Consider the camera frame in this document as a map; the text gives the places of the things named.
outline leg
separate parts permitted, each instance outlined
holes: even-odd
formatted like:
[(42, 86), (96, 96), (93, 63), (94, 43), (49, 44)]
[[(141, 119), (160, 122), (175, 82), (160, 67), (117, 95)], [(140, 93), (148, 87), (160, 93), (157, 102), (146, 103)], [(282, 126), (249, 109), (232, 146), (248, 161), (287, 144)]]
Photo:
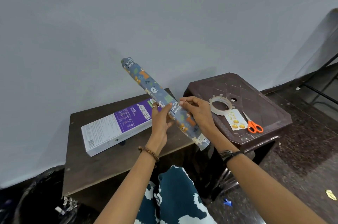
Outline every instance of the leg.
[(159, 205), (161, 224), (215, 223), (182, 167), (173, 165), (158, 179), (160, 185), (154, 196)]
[(136, 216), (134, 224), (157, 224), (159, 219), (156, 215), (156, 206), (154, 202), (154, 187), (155, 184), (149, 182), (143, 200)]

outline wrapping paper roll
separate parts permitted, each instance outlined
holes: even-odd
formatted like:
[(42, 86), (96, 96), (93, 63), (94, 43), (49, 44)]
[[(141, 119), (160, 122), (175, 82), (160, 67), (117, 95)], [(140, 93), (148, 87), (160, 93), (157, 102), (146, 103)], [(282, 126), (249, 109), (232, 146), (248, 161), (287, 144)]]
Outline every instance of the wrapping paper roll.
[(210, 141), (202, 134), (191, 113), (183, 109), (180, 104), (168, 94), (149, 74), (147, 74), (132, 58), (121, 60), (127, 73), (146, 91), (161, 107), (172, 103), (169, 115), (177, 126), (194, 141), (200, 150), (205, 149)]

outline scissors blade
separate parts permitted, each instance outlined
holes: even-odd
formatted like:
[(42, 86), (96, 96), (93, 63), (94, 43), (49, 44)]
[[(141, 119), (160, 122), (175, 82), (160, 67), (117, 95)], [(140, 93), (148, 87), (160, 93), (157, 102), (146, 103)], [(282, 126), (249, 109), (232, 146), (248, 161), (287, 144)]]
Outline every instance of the scissors blade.
[(248, 121), (251, 121), (251, 119), (244, 113), (244, 111), (242, 111), (242, 112), (243, 112), (243, 114), (245, 115), (246, 119), (247, 119)]

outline clear adhesive tape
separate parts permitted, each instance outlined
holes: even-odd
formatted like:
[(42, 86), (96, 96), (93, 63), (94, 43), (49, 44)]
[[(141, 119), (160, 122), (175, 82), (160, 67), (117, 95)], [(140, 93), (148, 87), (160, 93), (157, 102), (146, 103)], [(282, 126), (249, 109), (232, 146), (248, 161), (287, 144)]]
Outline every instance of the clear adhesive tape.
[(222, 96), (216, 96), (216, 97), (213, 97), (213, 98), (209, 99), (209, 104), (210, 104), (211, 111), (212, 111), (213, 113), (215, 113), (216, 115), (225, 115), (225, 112), (226, 112), (226, 110), (219, 110), (219, 109), (217, 109), (216, 107), (213, 106), (212, 103), (213, 103), (213, 102), (217, 102), (217, 101), (226, 104), (226, 105), (228, 106), (229, 109), (232, 109), (232, 108), (233, 108), (233, 106), (232, 106), (230, 100), (228, 100), (227, 98), (222, 97)]

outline person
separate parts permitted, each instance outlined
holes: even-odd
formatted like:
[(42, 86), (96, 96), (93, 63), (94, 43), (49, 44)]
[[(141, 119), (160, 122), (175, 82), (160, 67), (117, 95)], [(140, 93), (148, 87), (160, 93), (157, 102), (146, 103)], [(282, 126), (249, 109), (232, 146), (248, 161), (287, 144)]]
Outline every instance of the person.
[[(202, 133), (221, 155), (225, 150), (239, 151), (215, 126), (208, 102), (184, 97), (180, 105), (192, 113)], [(172, 125), (167, 115), (170, 108), (171, 104), (159, 112), (154, 104), (152, 133), (146, 145), (149, 150), (141, 151), (95, 224), (216, 223), (183, 168), (172, 166), (160, 174), (158, 191), (149, 182), (157, 156), (167, 143), (166, 132)], [(244, 154), (236, 154), (226, 165), (266, 223), (326, 223)]]

